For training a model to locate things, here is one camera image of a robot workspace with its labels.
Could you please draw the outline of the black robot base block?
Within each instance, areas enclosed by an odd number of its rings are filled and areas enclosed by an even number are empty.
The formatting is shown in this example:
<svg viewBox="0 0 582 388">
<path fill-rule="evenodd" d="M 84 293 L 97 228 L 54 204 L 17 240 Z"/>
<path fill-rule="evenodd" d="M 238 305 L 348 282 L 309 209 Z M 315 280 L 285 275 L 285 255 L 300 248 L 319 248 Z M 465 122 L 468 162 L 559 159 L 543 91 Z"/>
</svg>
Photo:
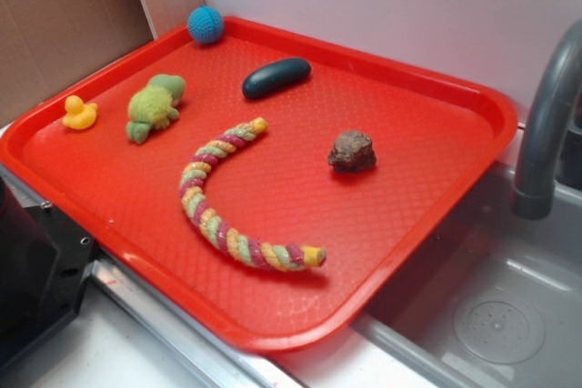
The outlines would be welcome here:
<svg viewBox="0 0 582 388">
<path fill-rule="evenodd" d="M 56 206 L 22 206 L 1 183 L 1 369 L 80 311 L 94 237 Z"/>
</svg>

